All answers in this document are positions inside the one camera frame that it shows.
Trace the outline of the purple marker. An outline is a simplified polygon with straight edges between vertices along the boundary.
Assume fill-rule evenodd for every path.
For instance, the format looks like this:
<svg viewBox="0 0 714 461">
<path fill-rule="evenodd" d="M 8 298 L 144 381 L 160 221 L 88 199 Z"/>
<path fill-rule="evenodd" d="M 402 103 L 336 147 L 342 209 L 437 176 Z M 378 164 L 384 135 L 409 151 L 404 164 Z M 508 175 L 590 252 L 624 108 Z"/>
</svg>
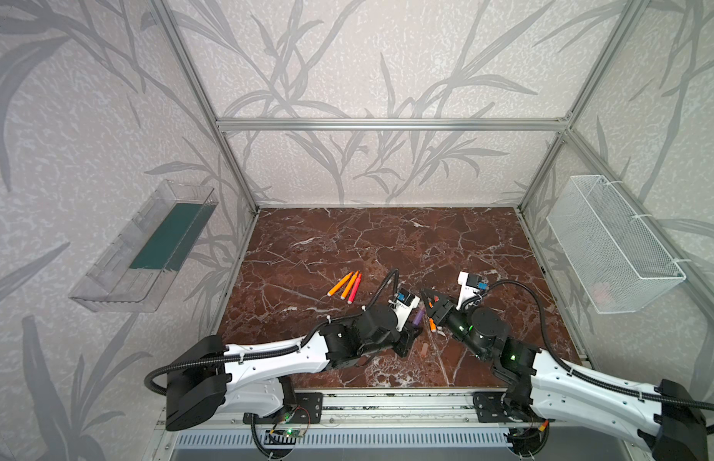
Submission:
<svg viewBox="0 0 714 461">
<path fill-rule="evenodd" d="M 412 321 L 412 325 L 414 327 L 418 327 L 422 323 L 424 314 L 425 314 L 425 309 L 421 308 Z"/>
</svg>

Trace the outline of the pink marker group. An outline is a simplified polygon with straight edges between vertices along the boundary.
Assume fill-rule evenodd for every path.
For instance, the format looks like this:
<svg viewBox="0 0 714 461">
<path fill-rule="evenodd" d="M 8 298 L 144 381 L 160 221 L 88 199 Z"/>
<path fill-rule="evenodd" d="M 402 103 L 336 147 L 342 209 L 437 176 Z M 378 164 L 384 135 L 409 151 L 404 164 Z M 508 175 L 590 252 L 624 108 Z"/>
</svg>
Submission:
<svg viewBox="0 0 714 461">
<path fill-rule="evenodd" d="M 347 303 L 349 305 L 352 305 L 355 301 L 356 293 L 360 286 L 361 280 L 362 280 L 362 274 L 360 272 L 357 272 L 357 274 L 355 275 L 354 281 L 350 286 L 349 297 L 347 298 Z"/>
</svg>

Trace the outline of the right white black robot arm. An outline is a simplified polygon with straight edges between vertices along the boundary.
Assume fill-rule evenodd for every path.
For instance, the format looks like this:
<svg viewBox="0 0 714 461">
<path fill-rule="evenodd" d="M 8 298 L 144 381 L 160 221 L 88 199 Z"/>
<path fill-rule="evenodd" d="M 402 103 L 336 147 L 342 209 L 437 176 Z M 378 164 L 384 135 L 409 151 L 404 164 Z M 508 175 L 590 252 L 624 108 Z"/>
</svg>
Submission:
<svg viewBox="0 0 714 461">
<path fill-rule="evenodd" d="M 489 363 L 506 384 L 501 408 L 507 414 L 574 423 L 646 449 L 655 460 L 708 459 L 704 405 L 685 386 L 588 370 L 512 338 L 508 324 L 491 309 L 460 309 L 454 299 L 433 290 L 423 292 L 422 301 L 437 326 Z"/>
</svg>

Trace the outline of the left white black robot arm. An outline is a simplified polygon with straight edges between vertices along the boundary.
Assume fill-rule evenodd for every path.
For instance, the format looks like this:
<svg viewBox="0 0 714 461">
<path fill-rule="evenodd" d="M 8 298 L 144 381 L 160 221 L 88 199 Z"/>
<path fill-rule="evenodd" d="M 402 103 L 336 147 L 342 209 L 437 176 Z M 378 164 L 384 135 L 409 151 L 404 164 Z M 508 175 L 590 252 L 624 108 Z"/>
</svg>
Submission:
<svg viewBox="0 0 714 461">
<path fill-rule="evenodd" d="M 417 306 L 416 297 L 372 305 L 326 320 L 305 336 L 266 344 L 226 345 L 218 335 L 207 336 L 150 372 L 145 384 L 165 397 L 169 431 L 198 426 L 221 408 L 270 417 L 295 406 L 291 375 L 355 367 L 387 350 L 409 355 L 422 332 L 408 320 Z"/>
</svg>

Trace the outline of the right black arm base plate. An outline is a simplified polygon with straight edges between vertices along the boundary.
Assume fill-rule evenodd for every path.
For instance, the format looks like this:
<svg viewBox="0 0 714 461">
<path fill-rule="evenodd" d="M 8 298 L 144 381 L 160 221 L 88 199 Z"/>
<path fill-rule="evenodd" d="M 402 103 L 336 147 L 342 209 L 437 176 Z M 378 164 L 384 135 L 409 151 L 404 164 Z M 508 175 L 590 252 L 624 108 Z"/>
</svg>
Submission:
<svg viewBox="0 0 714 461">
<path fill-rule="evenodd" d="M 533 412 L 505 405 L 503 390 L 478 391 L 472 394 L 472 407 L 480 423 L 541 424 Z"/>
</svg>

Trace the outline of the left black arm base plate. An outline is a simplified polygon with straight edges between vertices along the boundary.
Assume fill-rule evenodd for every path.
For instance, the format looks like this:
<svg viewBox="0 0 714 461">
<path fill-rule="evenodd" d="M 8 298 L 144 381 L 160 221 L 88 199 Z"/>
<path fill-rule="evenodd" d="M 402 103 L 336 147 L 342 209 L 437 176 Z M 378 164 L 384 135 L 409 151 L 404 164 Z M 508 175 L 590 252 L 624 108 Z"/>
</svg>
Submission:
<svg viewBox="0 0 714 461">
<path fill-rule="evenodd" d="M 295 397 L 295 403 L 285 403 L 284 407 L 276 411 L 272 416 L 260 417 L 246 413 L 244 423 L 250 424 L 254 421 L 256 425 L 320 424 L 322 409 L 324 409 L 324 394 L 319 392 L 297 392 Z"/>
</svg>

